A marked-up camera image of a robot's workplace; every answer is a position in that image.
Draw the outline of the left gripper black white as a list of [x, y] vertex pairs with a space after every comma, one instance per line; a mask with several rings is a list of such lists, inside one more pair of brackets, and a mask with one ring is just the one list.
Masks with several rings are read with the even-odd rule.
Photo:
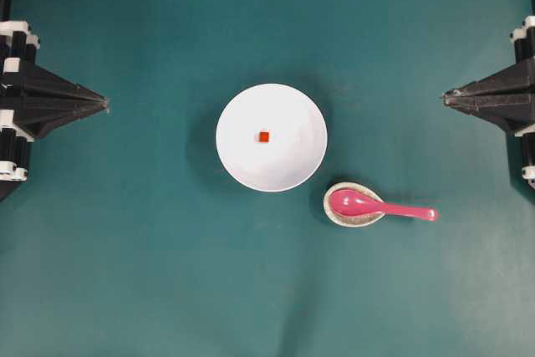
[[25, 98], [23, 90], [1, 83], [1, 179], [28, 178], [32, 144], [51, 131], [108, 110], [100, 94], [36, 64], [40, 40], [26, 21], [1, 23], [1, 78], [15, 73], [15, 85], [39, 94], [70, 99]]

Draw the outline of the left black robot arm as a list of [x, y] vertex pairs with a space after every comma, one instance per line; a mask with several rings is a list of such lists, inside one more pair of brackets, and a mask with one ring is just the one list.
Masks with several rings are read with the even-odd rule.
[[108, 100], [36, 64], [39, 36], [1, 0], [1, 181], [28, 179], [32, 145], [51, 131], [108, 109]]

